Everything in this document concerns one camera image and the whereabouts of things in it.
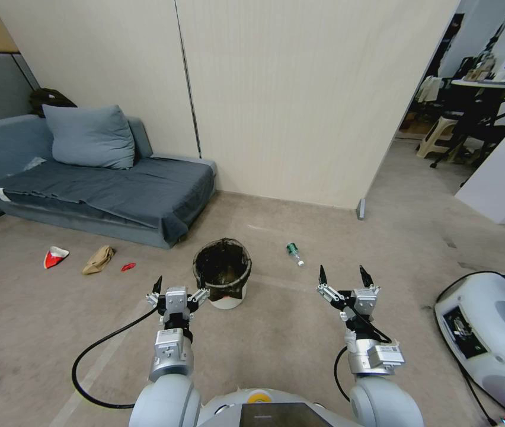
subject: plastic bottle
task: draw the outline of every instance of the plastic bottle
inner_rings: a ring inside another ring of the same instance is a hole
[[[289,244],[287,244],[286,250],[288,251],[288,255],[294,258],[294,261],[296,261],[300,267],[304,265],[304,261],[302,261],[302,259],[300,258],[298,247],[296,246],[295,243],[290,242]]]

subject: wall panel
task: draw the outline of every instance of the wall panel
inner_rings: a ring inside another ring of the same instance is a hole
[[[355,208],[456,3],[178,0],[219,187]]]
[[[197,155],[173,0],[0,0],[44,87],[140,117],[155,152]]]

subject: carpet floor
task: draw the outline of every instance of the carpet floor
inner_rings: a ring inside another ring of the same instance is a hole
[[[150,309],[144,295],[164,286],[196,289],[193,256],[206,243],[232,237],[252,258],[244,302],[221,311],[204,304],[191,325],[194,382],[207,402],[237,387],[281,389],[353,418],[335,387],[333,362],[344,326],[317,293],[319,265],[336,289],[361,284],[359,264],[382,287],[376,325],[400,341],[407,360],[393,380],[418,403],[426,425],[484,425],[434,323],[432,305],[448,283],[476,269],[505,272],[505,225],[453,197],[464,166],[414,155],[397,141],[367,197],[364,221],[353,211],[218,193],[172,250],[0,217],[0,425],[125,426],[129,410],[103,409],[73,389],[71,366],[84,347]],[[300,268],[285,246],[294,241]],[[91,276],[81,269],[99,246],[116,255]],[[44,270],[51,245],[71,254]],[[136,267],[120,268],[130,262]],[[158,317],[92,351],[79,378],[91,394],[133,403],[146,385]],[[340,380],[349,389],[347,360]],[[490,413],[503,410],[483,397]]]

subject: black cable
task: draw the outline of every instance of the black cable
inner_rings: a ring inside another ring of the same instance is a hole
[[[343,397],[346,398],[346,400],[348,402],[351,402],[351,400],[349,400],[349,396],[346,395],[346,392],[343,391],[343,388],[341,388],[340,380],[337,379],[337,364],[340,362],[341,356],[346,351],[347,351],[347,346],[345,346],[344,348],[342,348],[340,350],[340,352],[337,354],[337,357],[335,358],[335,363],[334,363],[334,378],[335,378],[335,383],[337,384],[337,388],[339,389],[340,393],[343,395]]]
[[[353,307],[350,307],[350,308],[355,313],[355,315],[357,316],[357,318],[359,320],[366,323],[367,326],[369,326],[371,329],[373,329],[375,332],[377,332],[377,334],[381,337],[381,339],[379,340],[380,342],[386,343],[386,344],[391,344],[393,342],[391,340],[391,338],[389,338],[386,334],[384,334],[379,329],[377,329],[369,320],[367,320],[361,314],[359,314],[359,312],[355,308],[353,308]]]
[[[466,372],[466,370],[464,369],[464,367],[462,365],[458,364],[458,366],[460,367],[460,372],[464,376],[464,380],[466,381],[466,384],[468,385],[468,387],[470,388],[470,391],[474,395],[474,399],[476,400],[476,402],[478,402],[478,406],[480,407],[480,409],[484,413],[487,422],[491,426],[496,426],[497,422],[495,422],[494,419],[486,412],[484,406],[482,405],[482,403],[480,402],[480,399],[478,398],[478,395],[474,391],[474,388],[472,387],[472,383],[470,382],[470,376],[469,376],[469,374]]]
[[[134,407],[134,404],[115,404],[115,403],[107,403],[107,402],[104,402],[102,400],[99,400],[99,399],[96,399],[94,398],[93,396],[91,396],[90,394],[88,394],[82,387],[81,385],[79,384],[79,381],[76,379],[76,369],[79,365],[79,362],[81,361],[81,359],[84,357],[85,354],[87,354],[90,350],[94,349],[97,345],[99,344],[102,344],[103,342],[105,342],[106,340],[112,338],[113,336],[115,335],[118,335],[120,332],[124,332],[126,329],[128,328],[131,328],[132,326],[134,326],[135,324],[137,323],[140,323],[142,320],[144,320],[145,318],[149,317],[151,314],[155,313],[156,310],[158,309],[158,307],[155,307],[153,309],[151,309],[150,311],[148,311],[146,314],[144,314],[142,317],[139,317],[137,318],[135,321],[133,321],[132,323],[129,323],[127,324],[126,326],[124,327],[121,327],[120,329],[108,334],[106,337],[104,338],[101,338],[100,340],[92,343],[91,345],[89,345],[89,347],[85,348],[81,354],[79,354],[79,356],[76,358],[75,360],[75,363],[73,363],[73,368],[71,370],[71,378],[73,380],[73,385],[75,386],[76,390],[80,393],[80,395],[82,397],[84,397],[85,399],[87,399],[88,401],[94,403],[94,404],[97,404],[99,406],[104,406],[104,407],[107,407],[107,408],[110,408],[110,409],[131,409]]]
[[[472,273],[468,273],[467,275],[463,275],[461,278],[453,281],[450,285],[448,285],[439,295],[438,297],[436,297],[436,302],[438,303],[440,301],[440,299],[442,298],[442,295],[444,295],[444,293],[450,289],[451,287],[453,287],[454,285],[456,285],[458,282],[464,280],[465,278],[469,277],[469,276],[472,276],[472,275],[476,275],[476,274],[480,274],[480,273],[493,273],[493,274],[497,274],[501,277],[503,277],[505,279],[505,276],[501,273],[498,273],[498,272],[495,272],[495,271],[492,271],[492,270],[483,270],[483,271],[479,271],[479,272],[472,272]],[[434,313],[434,320],[436,321],[436,324],[438,324],[438,319],[436,318],[436,313]],[[488,412],[485,410],[484,406],[482,405],[482,403],[480,402],[480,399],[478,398],[478,395],[476,394],[473,386],[472,386],[472,383],[470,381],[470,375],[468,374],[468,372],[466,371],[466,369],[460,364],[460,362],[458,361],[458,359],[456,359],[456,363],[458,364],[458,367],[460,368],[460,372],[462,373],[462,376],[464,377],[464,381],[466,381],[466,384],[468,385],[468,388],[470,389],[470,391],[472,392],[472,394],[474,395],[474,399],[476,400],[476,402],[478,403],[478,406],[480,407],[480,409],[482,410],[482,412],[484,413],[484,416],[486,418],[486,421],[488,422],[489,425],[491,426],[497,426],[497,422],[495,422],[495,420],[488,414]]]

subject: blue pillow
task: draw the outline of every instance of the blue pillow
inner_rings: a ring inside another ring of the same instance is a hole
[[[77,166],[128,169],[134,137],[119,106],[91,108],[43,105],[53,134],[53,158]]]

